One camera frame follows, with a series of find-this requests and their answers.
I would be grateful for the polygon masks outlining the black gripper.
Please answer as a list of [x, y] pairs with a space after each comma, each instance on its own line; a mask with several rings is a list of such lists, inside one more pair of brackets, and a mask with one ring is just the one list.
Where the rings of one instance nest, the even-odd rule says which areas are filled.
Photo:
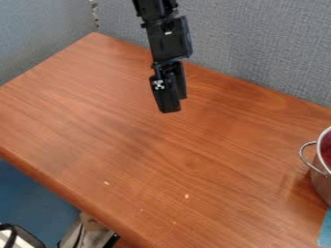
[[182, 60], [192, 55], [187, 17], [154, 19], [144, 23], [144, 28], [152, 55], [150, 86], [154, 99], [163, 113], [176, 112], [182, 109], [180, 100], [187, 98]]

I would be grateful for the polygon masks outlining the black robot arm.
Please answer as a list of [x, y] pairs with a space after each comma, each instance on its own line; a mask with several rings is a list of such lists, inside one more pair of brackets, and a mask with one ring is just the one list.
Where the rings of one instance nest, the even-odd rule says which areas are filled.
[[178, 16], [178, 0], [132, 0], [143, 20], [152, 55], [150, 87], [163, 113], [182, 109], [187, 97], [183, 59], [192, 55], [187, 17]]

